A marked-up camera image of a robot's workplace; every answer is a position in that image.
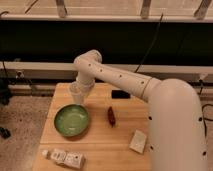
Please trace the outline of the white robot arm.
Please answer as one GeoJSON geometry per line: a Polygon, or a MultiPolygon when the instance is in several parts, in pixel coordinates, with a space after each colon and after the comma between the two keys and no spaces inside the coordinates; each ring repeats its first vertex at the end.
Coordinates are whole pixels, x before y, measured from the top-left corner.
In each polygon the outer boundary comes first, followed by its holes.
{"type": "Polygon", "coordinates": [[[107,66],[97,50],[79,55],[74,65],[82,93],[99,79],[148,103],[151,171],[208,171],[202,105],[191,85],[107,66]]]}

